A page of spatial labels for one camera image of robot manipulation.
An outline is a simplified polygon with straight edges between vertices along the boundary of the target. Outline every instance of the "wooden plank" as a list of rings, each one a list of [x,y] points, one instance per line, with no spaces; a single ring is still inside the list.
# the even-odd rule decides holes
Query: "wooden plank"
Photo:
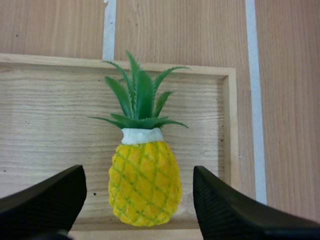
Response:
[[[117,63],[129,69],[127,63]],[[172,65],[142,67],[155,75]],[[163,116],[190,128],[169,125],[162,131],[180,166],[183,197],[170,223],[154,228],[158,230],[199,227],[193,204],[195,165],[222,180],[227,171],[233,187],[240,182],[234,180],[239,169],[233,167],[239,165],[235,69],[189,67],[177,70],[159,88],[159,93],[175,92]],[[88,195],[73,230],[136,229],[121,224],[108,203],[108,170],[122,134],[111,124],[87,118],[120,111],[104,84],[105,75],[121,77],[102,60],[0,54],[0,197],[81,164]],[[225,151],[231,163],[227,170]]]
[[[236,68],[240,191],[255,198],[244,0],[117,0],[115,59]]]
[[[256,1],[267,201],[320,221],[320,1]]]
[[[0,53],[102,58],[102,0],[0,0],[0,6]]]
[[[71,231],[70,236],[76,240],[200,240],[200,229],[175,230],[126,230],[126,231]]]

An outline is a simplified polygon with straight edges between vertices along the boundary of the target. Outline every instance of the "white stripe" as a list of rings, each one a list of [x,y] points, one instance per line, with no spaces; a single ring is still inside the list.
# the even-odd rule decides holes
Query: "white stripe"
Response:
[[[115,37],[116,37],[116,12],[117,0],[104,0],[108,5],[104,11],[104,30],[103,30],[103,60],[115,59]]]
[[[255,0],[245,0],[245,14],[251,86],[255,198],[258,202],[267,204],[264,126]]]

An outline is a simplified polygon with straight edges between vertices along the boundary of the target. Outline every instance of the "yellow pineapple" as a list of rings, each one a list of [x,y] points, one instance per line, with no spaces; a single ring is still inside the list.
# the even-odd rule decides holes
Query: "yellow pineapple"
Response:
[[[123,115],[111,113],[107,121],[122,129],[123,139],[112,157],[109,170],[109,203],[113,213],[123,223],[134,226],[154,226],[167,223],[177,211],[182,186],[179,167],[170,146],[164,141],[161,127],[181,122],[159,117],[172,92],[155,95],[162,80],[177,66],[162,72],[154,80],[127,51],[131,75],[116,63],[108,61],[123,75],[127,89],[106,76],[106,84],[116,95]]]

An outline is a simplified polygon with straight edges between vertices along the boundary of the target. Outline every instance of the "pineapple crown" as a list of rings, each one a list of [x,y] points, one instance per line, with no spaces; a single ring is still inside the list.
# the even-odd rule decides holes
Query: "pineapple crown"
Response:
[[[159,117],[168,97],[172,91],[163,92],[155,105],[156,93],[159,85],[165,77],[176,69],[187,69],[185,66],[175,66],[169,68],[154,80],[143,70],[133,55],[126,51],[126,55],[130,62],[131,78],[126,71],[118,64],[112,61],[105,61],[116,67],[122,74],[123,78],[116,80],[112,77],[105,76],[105,83],[112,89],[117,97],[123,115],[111,113],[113,119],[91,116],[92,119],[100,119],[116,125],[120,129],[154,129],[161,128],[166,124],[177,124],[187,128],[182,122],[169,119],[168,116]],[[126,82],[127,89],[121,84]]]

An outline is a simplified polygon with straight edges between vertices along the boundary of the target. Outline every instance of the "green crosshatch pattern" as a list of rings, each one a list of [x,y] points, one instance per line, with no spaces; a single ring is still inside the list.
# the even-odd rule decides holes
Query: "green crosshatch pattern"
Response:
[[[180,199],[177,199],[180,196],[180,193],[177,192],[176,194],[173,194],[173,192],[171,192],[174,189],[180,191],[180,186],[178,185],[179,182],[177,181],[177,176],[172,175],[173,172],[178,172],[178,166],[175,167],[175,164],[177,163],[174,162],[175,164],[173,164],[173,159],[170,159],[170,148],[168,149],[167,146],[164,145],[166,152],[163,152],[159,147],[158,142],[151,142],[149,144],[152,144],[152,146],[156,149],[155,154],[153,154],[153,156],[151,157],[149,156],[149,154],[146,154],[146,144],[127,146],[127,156],[123,155],[123,153],[120,153],[121,150],[117,149],[114,162],[112,163],[112,168],[110,169],[110,171],[115,171],[118,174],[117,176],[119,177],[118,183],[115,184],[110,176],[109,188],[116,189],[116,192],[110,194],[110,204],[113,206],[114,210],[116,209],[118,211],[118,214],[116,214],[117,217],[122,220],[125,219],[124,222],[128,222],[132,225],[137,226],[152,226],[164,223],[176,211],[180,201]],[[134,159],[130,159],[135,150],[139,152],[139,156],[134,156]],[[166,160],[166,162],[160,162],[161,155],[162,161],[163,156],[165,156],[164,159]],[[153,176],[151,178],[146,176],[147,174],[150,174],[150,172],[141,171],[141,168],[143,169],[141,165],[143,163],[147,164],[145,161],[148,161],[148,164],[153,163],[154,169]],[[161,164],[166,164],[165,166],[167,168],[171,168],[169,169],[169,172],[168,169],[161,169]],[[132,180],[132,171],[126,171],[126,168],[133,169],[133,172],[135,174],[134,180]],[[168,181],[168,185],[165,188],[156,184],[157,177],[161,175],[162,178],[160,180]],[[143,189],[141,187],[140,189],[137,189],[138,181],[143,182],[146,188],[148,185],[151,185],[151,194],[149,194],[148,192],[143,193]],[[158,198],[164,196],[162,204],[157,204],[155,201],[153,201],[156,191],[156,196]],[[133,199],[134,194],[137,194],[149,208],[153,207],[153,209],[156,210],[156,213],[150,216],[150,213],[148,215],[148,213],[145,212],[146,206],[144,206],[143,208],[141,208],[141,206],[136,206],[133,203],[135,201]],[[124,206],[120,206],[120,199],[125,200]],[[171,209],[168,209],[168,200],[171,200],[171,203],[174,204],[174,209],[172,209],[172,207]]]

